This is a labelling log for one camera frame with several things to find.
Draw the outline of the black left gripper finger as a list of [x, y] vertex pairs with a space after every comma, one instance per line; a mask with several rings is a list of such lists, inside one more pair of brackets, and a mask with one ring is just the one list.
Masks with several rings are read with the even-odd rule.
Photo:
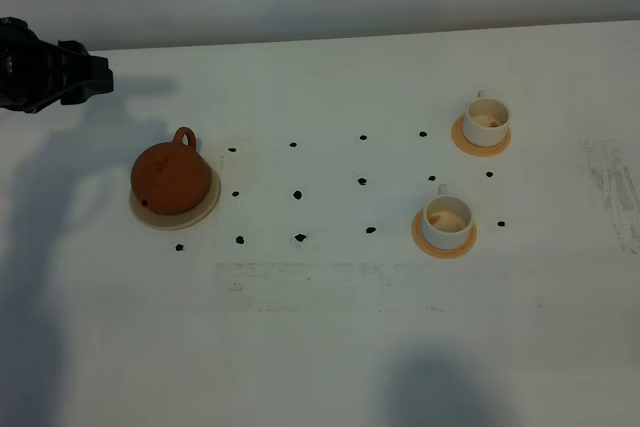
[[114, 90], [113, 72], [106, 58], [90, 55], [77, 41], [59, 41], [58, 48], [61, 52], [62, 105], [83, 104], [93, 96]]

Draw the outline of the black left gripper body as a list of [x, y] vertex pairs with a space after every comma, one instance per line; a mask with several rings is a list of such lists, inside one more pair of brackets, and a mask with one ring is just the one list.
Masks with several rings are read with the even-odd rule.
[[64, 80], [60, 50], [40, 40], [25, 21], [1, 19], [1, 107], [37, 113], [58, 101]]

